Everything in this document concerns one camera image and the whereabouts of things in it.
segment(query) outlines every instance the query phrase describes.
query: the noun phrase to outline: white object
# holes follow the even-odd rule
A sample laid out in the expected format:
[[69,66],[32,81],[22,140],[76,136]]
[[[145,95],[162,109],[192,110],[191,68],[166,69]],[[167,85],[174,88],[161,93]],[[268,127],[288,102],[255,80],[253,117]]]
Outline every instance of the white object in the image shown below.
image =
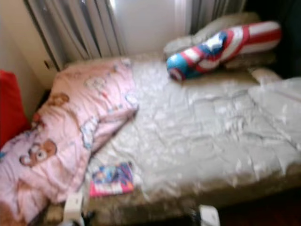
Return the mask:
[[200,205],[201,226],[220,226],[218,211],[213,206]]
[[81,208],[83,203],[82,193],[73,193],[68,195],[65,208],[63,221],[76,221],[80,226],[84,226],[84,220],[81,216]]

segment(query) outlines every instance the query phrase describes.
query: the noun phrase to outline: pink blanket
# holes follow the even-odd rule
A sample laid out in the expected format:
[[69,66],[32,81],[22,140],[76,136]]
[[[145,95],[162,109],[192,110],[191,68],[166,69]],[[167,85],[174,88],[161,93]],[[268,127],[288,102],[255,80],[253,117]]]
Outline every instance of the pink blanket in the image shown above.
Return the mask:
[[137,110],[128,59],[60,72],[33,129],[3,147],[0,225],[29,223],[48,201],[78,190],[90,155]]

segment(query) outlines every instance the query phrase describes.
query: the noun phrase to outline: wrinkled fabric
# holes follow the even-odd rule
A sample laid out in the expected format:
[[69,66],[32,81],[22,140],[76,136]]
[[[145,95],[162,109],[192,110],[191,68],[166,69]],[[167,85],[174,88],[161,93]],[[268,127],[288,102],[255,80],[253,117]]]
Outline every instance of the wrinkled fabric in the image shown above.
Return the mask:
[[[293,124],[282,131],[259,101],[272,98],[280,107],[288,99],[259,96],[259,84],[246,72],[178,83],[166,76],[161,54],[132,62],[139,111],[92,157],[81,188],[85,210],[97,211],[94,225],[173,218],[199,204],[220,207],[301,186],[301,133]],[[291,92],[300,93],[297,87]],[[89,199],[94,168],[121,161],[133,164],[135,191]]]
[[3,147],[0,208],[13,219],[2,218],[1,225],[29,223],[48,201],[65,201],[79,189],[93,151],[138,108],[129,63],[78,64],[56,76],[32,130]]

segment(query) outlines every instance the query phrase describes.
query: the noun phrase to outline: gray curtain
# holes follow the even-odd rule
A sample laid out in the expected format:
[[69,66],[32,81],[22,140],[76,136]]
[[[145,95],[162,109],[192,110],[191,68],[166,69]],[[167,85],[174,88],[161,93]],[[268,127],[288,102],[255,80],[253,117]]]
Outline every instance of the gray curtain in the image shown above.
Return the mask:
[[223,15],[242,12],[246,0],[192,0],[191,33]]
[[29,5],[58,65],[124,54],[106,0],[29,0]]

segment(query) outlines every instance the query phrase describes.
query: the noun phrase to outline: red cushion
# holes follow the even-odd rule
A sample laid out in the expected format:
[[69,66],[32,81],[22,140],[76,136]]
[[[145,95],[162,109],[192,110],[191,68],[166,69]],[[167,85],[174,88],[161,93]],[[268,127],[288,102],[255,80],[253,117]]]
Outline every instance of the red cushion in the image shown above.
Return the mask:
[[29,128],[16,77],[13,73],[0,70],[0,148]]

